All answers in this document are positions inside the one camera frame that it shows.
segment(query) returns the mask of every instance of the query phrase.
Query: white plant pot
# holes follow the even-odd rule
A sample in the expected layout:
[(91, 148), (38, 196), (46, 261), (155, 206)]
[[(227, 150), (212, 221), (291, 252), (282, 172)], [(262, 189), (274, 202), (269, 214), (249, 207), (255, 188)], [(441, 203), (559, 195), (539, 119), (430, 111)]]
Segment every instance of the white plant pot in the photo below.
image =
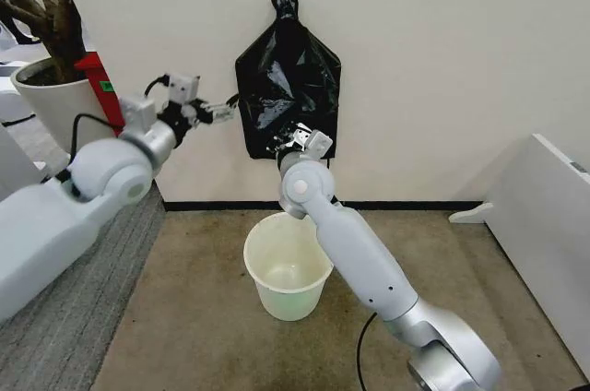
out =
[[(10, 77), (12, 84), (32, 107), (57, 145), (70, 152), (72, 123), (79, 113), (93, 114), (105, 121), (106, 116), (87, 79), (63, 85), (37, 87), (21, 83), (49, 67), (50, 58), (25, 65)], [(111, 128), (91, 119), (81, 119), (78, 125), (78, 149), (97, 139), (114, 137)]]

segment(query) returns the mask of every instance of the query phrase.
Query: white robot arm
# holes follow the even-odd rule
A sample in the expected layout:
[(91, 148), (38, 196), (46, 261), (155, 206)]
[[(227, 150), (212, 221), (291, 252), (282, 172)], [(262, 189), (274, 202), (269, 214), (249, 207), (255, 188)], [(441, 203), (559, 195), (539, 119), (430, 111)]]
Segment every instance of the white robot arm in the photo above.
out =
[(189, 129), (232, 117), (234, 106), (196, 97), (198, 78), (164, 76), (170, 97), (162, 113), (148, 99), (121, 100), (125, 127), (119, 138), (87, 144), (66, 177), (27, 186), (0, 202), (0, 322), (86, 252), (122, 207), (148, 192)]
[(418, 348), (408, 367), (421, 389), (491, 390), (500, 365), (475, 331), (422, 300), (362, 216), (335, 200), (334, 177), (318, 162), (331, 145), (328, 136), (298, 124), (285, 145), (271, 149), (282, 178), (280, 205), (295, 218), (310, 216), (319, 244), (359, 300), (396, 338)]

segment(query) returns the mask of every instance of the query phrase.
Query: green label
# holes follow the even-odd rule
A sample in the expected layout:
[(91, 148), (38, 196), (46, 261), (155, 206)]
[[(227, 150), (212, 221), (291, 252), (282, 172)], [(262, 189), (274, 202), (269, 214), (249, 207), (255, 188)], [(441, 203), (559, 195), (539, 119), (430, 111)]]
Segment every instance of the green label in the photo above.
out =
[(105, 93), (114, 93), (114, 88), (112, 87), (112, 83), (109, 82), (108, 80), (100, 80), (100, 87), (102, 88), (102, 91), (104, 91)]

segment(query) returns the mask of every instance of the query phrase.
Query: plastic bag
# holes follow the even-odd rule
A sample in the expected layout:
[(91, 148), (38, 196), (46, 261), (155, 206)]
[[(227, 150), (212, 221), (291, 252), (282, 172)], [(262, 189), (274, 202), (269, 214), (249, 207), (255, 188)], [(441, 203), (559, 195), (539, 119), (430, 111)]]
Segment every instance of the plastic bag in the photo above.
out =
[(275, 22), (236, 60), (240, 114), (253, 159), (274, 159), (266, 147), (285, 125), (302, 122), (334, 140), (340, 60), (297, 15), (298, 0), (271, 0)]

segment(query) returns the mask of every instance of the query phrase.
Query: potted plant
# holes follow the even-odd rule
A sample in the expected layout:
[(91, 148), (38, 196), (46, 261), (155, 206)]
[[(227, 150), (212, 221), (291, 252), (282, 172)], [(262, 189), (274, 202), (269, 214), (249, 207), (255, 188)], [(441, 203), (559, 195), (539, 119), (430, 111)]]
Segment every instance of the potted plant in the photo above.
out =
[[(86, 54), (82, 23), (74, 0), (0, 0), (0, 15), (17, 19), (41, 40), (50, 57), (26, 65), (11, 79), (57, 144), (69, 150), (74, 117), (90, 113), (104, 118), (100, 104), (76, 63)], [(88, 123), (80, 130), (80, 145), (112, 130)]]

